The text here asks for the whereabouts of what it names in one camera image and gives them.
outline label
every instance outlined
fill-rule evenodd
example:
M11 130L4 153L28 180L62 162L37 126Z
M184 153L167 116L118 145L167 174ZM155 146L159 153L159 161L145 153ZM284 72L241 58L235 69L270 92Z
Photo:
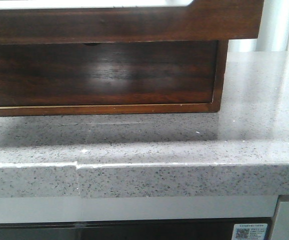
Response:
M264 240L268 224L235 224L231 240Z

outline qr code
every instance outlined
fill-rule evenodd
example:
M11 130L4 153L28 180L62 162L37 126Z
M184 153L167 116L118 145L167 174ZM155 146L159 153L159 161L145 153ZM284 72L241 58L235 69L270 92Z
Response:
M249 228L238 228L236 230L235 239L249 239Z

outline wooden box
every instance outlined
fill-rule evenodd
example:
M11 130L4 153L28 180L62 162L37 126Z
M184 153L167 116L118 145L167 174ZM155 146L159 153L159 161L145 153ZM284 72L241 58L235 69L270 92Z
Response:
M0 116L216 112L263 0L0 10Z

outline gray speckled countertop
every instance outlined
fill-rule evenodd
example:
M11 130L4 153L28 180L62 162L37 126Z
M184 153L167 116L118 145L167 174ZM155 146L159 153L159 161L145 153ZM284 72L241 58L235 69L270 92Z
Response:
M289 194L289 52L229 53L218 113L0 117L0 197Z

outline quartz surface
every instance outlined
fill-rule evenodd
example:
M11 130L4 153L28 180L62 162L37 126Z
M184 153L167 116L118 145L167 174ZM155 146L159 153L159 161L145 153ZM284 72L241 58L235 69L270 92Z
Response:
M289 194L289 52L229 53L217 113L0 117L0 197Z

